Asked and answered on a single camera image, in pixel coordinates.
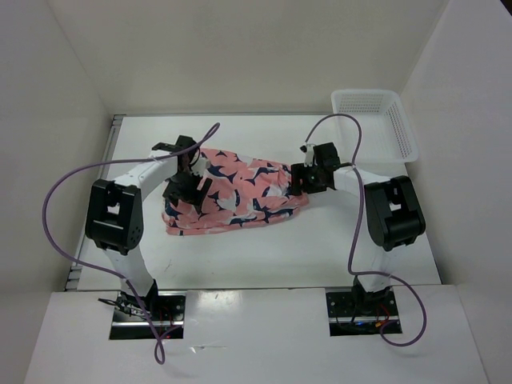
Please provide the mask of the pink shark print shorts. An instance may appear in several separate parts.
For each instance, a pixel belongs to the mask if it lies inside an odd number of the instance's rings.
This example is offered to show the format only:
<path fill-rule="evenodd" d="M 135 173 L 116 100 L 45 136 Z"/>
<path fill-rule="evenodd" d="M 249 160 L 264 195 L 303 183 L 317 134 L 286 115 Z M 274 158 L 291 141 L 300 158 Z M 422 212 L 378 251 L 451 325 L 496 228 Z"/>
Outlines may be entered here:
<path fill-rule="evenodd" d="M 162 220 L 169 235 L 267 226 L 291 218 L 309 203 L 306 194 L 290 192 L 290 165 L 207 148 L 201 157 L 210 162 L 202 180 L 212 183 L 199 210 L 183 201 L 164 205 Z"/>

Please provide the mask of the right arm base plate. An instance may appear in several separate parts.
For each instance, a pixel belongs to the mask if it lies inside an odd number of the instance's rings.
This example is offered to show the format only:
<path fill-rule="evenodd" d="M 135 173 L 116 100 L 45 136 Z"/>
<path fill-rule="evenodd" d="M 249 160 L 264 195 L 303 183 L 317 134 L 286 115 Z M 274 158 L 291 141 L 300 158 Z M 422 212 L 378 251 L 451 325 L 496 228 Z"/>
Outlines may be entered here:
<path fill-rule="evenodd" d="M 350 287 L 328 289 L 326 312 L 331 337 L 401 334 L 402 327 L 394 292 L 381 298 L 359 302 Z"/>

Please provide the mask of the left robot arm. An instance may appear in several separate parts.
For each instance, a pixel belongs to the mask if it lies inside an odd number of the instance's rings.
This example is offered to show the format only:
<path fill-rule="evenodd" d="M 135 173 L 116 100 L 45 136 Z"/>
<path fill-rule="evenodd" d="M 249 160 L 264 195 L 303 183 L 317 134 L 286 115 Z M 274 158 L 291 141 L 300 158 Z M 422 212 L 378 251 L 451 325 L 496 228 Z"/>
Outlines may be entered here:
<path fill-rule="evenodd" d="M 91 187 L 86 236 L 103 250 L 120 276 L 121 306 L 131 304 L 141 319 L 153 318 L 160 308 L 158 285 L 139 246 L 144 232 L 142 204 L 166 182 L 165 203 L 187 203 L 199 213 L 212 184 L 209 178 L 202 180 L 209 165 L 200 155 L 200 145 L 181 135 L 174 144 L 154 145 L 150 156 L 127 173 L 113 180 L 100 178 Z"/>

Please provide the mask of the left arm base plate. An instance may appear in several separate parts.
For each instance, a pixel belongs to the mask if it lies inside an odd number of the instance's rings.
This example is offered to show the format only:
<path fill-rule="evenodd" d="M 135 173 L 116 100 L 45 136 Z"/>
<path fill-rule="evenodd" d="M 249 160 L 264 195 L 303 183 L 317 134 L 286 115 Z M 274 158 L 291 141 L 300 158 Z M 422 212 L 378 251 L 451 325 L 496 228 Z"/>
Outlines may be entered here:
<path fill-rule="evenodd" d="M 116 299 L 100 298 L 114 308 L 109 340 L 154 339 L 150 325 L 133 298 L 118 293 Z M 157 308 L 150 318 L 159 336 L 165 340 L 183 339 L 186 309 L 185 291 L 160 291 Z"/>

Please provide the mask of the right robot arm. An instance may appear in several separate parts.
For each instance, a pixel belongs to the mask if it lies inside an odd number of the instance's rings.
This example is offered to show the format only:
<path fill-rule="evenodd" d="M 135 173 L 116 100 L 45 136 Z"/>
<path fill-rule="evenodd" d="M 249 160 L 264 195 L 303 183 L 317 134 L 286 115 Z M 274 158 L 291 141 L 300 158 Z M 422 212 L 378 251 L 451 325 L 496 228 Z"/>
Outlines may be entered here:
<path fill-rule="evenodd" d="M 292 195 L 336 190 L 358 199 L 358 218 L 349 251 L 349 273 L 354 277 L 350 296 L 353 315 L 369 314 L 390 292 L 398 252 L 413 244 L 426 222 L 412 181 L 406 176 L 383 177 L 342 163 L 332 142 L 300 147 L 304 162 L 291 166 Z M 369 239 L 370 264 L 353 270 L 358 240 Z"/>

